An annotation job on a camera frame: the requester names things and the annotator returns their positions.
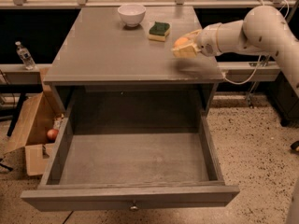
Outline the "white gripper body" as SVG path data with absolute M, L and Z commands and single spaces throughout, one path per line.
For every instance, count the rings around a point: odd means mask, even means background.
M 220 23 L 208 25 L 196 38 L 198 48 L 207 57 L 221 55 L 217 42 L 217 34 L 220 26 Z

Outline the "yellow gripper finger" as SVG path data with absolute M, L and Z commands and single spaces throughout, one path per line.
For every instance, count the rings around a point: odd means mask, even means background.
M 196 42 L 197 36 L 199 36 L 201 32 L 202 32 L 201 29 L 194 30 L 194 31 L 184 35 L 183 39 L 184 39 L 185 42 L 189 42 L 189 41 Z
M 172 51 L 177 58 L 194 58 L 201 50 L 194 44 L 188 44 L 173 48 Z

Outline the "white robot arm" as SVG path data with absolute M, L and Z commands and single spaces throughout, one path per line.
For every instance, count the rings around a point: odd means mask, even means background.
M 180 37 L 172 52 L 177 58 L 223 53 L 269 55 L 278 64 L 293 91 L 299 94 L 299 41 L 274 7 L 253 8 L 243 20 L 215 23 Z

